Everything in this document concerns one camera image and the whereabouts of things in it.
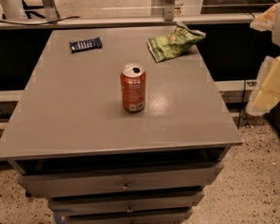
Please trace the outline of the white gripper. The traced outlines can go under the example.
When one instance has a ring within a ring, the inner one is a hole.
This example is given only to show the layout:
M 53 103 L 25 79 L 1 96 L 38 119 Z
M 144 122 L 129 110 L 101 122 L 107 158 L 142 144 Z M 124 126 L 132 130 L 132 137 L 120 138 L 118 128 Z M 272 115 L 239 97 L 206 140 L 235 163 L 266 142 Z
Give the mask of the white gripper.
M 280 47 L 280 4 L 276 3 L 250 23 L 254 30 L 272 31 L 272 40 Z M 251 116 L 269 113 L 280 102 L 280 56 L 267 56 L 262 63 L 257 85 L 252 90 L 245 111 Z

